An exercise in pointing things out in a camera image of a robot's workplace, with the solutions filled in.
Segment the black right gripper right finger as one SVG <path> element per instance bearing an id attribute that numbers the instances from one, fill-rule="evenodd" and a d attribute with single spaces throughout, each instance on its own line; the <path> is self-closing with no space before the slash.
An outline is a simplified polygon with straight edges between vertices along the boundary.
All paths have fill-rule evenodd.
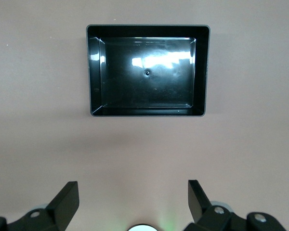
<path id="1" fill-rule="evenodd" d="M 186 231 L 284 231 L 273 216 L 251 212 L 241 218 L 222 205 L 212 205 L 198 180 L 188 181 L 188 205 L 193 222 Z"/>

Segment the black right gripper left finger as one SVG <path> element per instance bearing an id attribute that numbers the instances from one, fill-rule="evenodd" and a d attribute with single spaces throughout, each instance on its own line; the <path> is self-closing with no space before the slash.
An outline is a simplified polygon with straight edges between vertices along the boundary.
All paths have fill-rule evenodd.
<path id="1" fill-rule="evenodd" d="M 0 231 L 65 231 L 79 207 L 79 188 L 69 181 L 45 208 L 36 208 L 17 221 L 0 217 Z"/>

